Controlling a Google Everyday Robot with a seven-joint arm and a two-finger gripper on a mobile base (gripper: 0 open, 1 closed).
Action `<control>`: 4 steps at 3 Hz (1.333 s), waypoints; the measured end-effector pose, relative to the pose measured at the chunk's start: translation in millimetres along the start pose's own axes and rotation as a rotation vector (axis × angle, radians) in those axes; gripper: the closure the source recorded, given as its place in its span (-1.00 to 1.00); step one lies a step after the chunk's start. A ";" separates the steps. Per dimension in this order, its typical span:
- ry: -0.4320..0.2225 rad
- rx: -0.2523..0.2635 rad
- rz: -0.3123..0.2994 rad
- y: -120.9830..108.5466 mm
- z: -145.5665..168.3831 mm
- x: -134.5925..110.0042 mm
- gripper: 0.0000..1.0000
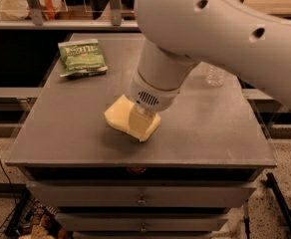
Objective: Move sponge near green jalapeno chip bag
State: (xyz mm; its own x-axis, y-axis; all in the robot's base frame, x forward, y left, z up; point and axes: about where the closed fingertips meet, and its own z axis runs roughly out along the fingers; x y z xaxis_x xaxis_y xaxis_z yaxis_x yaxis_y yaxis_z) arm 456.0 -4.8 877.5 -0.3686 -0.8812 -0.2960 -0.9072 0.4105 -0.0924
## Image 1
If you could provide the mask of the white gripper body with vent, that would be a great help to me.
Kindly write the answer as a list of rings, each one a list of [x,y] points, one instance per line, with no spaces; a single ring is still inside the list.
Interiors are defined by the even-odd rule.
[[[141,107],[162,112],[168,109],[179,93],[181,79],[165,70],[134,73],[131,96]]]

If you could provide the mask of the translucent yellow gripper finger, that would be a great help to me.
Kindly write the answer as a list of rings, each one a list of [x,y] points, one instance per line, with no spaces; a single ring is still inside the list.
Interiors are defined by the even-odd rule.
[[[137,132],[146,132],[152,124],[155,113],[139,105],[134,105],[129,115],[129,126]]]

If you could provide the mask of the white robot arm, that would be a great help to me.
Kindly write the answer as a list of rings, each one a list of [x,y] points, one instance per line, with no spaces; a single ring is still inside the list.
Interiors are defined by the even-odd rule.
[[[237,0],[135,0],[135,17],[145,43],[132,97],[143,111],[168,109],[200,63],[291,109],[291,21]]]

